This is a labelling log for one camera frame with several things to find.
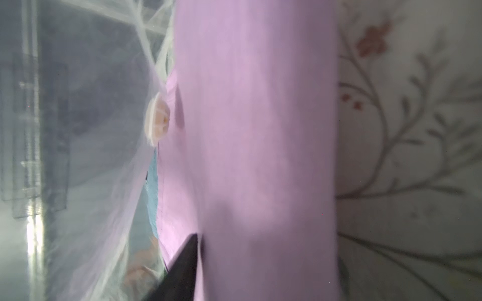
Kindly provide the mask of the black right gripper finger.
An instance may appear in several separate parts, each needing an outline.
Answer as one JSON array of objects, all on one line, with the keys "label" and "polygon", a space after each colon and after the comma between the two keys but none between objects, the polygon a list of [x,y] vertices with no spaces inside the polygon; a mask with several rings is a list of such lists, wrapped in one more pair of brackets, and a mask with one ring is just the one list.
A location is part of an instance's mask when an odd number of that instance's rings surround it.
[{"label": "black right gripper finger", "polygon": [[146,301],[193,301],[198,265],[198,235],[191,234],[166,277],[144,299]]}]

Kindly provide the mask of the clear plastic vacuum bag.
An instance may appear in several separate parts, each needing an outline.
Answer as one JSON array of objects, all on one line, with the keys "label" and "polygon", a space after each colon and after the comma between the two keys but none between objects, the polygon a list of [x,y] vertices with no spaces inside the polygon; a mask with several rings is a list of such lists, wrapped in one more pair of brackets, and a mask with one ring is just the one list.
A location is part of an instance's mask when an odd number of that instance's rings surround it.
[{"label": "clear plastic vacuum bag", "polygon": [[144,300],[173,1],[1,2],[1,299]]}]

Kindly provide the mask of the purple trousers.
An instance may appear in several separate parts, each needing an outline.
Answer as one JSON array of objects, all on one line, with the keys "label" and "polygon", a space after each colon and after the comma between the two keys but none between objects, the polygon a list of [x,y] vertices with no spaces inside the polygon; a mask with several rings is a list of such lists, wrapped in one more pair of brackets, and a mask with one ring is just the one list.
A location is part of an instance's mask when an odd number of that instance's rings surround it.
[{"label": "purple trousers", "polygon": [[177,1],[158,233],[196,300],[338,300],[334,1]]}]

